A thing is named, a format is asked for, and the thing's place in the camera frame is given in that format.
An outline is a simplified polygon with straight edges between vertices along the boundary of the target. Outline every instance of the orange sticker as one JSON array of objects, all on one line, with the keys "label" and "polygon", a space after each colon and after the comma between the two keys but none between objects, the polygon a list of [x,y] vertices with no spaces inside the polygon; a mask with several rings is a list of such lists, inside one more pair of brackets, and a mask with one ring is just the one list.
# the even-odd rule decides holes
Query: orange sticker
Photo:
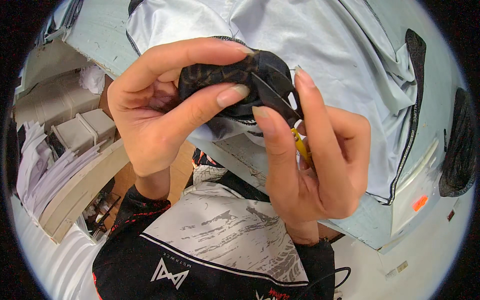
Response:
[{"label": "orange sticker", "polygon": [[422,206],[424,206],[425,203],[427,203],[427,200],[428,200],[428,197],[423,195],[418,201],[416,201],[412,205],[413,210],[416,211],[416,212],[419,211],[422,208]]}]

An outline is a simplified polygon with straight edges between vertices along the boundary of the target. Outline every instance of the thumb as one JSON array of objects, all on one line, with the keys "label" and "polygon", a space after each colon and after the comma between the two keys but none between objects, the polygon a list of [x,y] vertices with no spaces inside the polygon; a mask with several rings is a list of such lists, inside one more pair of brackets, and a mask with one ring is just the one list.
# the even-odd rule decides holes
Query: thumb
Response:
[{"label": "thumb", "polygon": [[255,120],[264,133],[268,157],[267,190],[269,194],[295,192],[298,189],[297,149],[287,122],[271,108],[253,107]]},{"label": "thumb", "polygon": [[159,121],[162,124],[169,124],[171,134],[187,138],[197,127],[209,121],[225,107],[244,99],[249,92],[248,87],[243,84],[211,85],[185,99]]}]

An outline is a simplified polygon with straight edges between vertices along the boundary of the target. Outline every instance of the shirt logo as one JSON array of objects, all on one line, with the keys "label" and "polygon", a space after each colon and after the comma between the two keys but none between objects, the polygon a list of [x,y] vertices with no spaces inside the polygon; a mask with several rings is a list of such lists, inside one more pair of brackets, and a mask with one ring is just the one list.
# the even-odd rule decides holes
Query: shirt logo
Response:
[{"label": "shirt logo", "polygon": [[187,277],[188,272],[189,272],[189,270],[183,271],[183,272],[175,274],[175,275],[173,275],[172,273],[169,273],[168,270],[167,270],[167,266],[165,266],[163,258],[161,258],[160,262],[158,263],[158,266],[156,267],[155,272],[153,273],[152,280],[150,280],[150,282],[152,282],[154,280],[168,278],[173,282],[173,284],[175,285],[175,288],[179,289],[182,282]]}]

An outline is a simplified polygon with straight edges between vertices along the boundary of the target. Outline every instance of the thread snips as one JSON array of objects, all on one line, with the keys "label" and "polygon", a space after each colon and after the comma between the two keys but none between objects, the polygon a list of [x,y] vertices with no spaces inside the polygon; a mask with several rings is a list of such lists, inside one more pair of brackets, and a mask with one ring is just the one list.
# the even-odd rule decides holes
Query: thread snips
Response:
[{"label": "thread snips", "polygon": [[[300,98],[293,86],[291,80],[287,78],[282,72],[275,67],[267,64],[267,76],[262,80],[257,74],[252,74],[253,84],[258,89],[258,97],[262,103],[278,112],[287,122],[295,140],[295,147],[305,162],[313,168],[312,154],[307,152],[300,135],[295,128],[295,123],[298,120],[303,120],[303,111],[300,105]],[[297,109],[293,109],[288,101],[290,93],[293,94]]]}]

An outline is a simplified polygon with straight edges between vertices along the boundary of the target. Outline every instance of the left hand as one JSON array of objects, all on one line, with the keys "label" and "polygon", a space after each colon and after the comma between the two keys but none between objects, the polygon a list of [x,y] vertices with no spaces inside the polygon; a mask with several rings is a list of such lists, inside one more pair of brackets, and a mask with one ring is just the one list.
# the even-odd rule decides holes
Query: left hand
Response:
[{"label": "left hand", "polygon": [[196,63],[228,65],[247,53],[253,52],[216,38],[155,46],[110,85],[108,107],[138,176],[167,169],[193,130],[249,93],[241,84],[215,84],[180,103],[176,84],[181,69]]},{"label": "left hand", "polygon": [[304,113],[299,130],[308,137],[315,171],[298,170],[295,142],[280,114],[268,107],[254,107],[253,114],[264,133],[272,206],[291,236],[311,240],[316,220],[346,218],[357,208],[367,189],[371,129],[365,117],[326,106],[312,78],[295,73]]}]

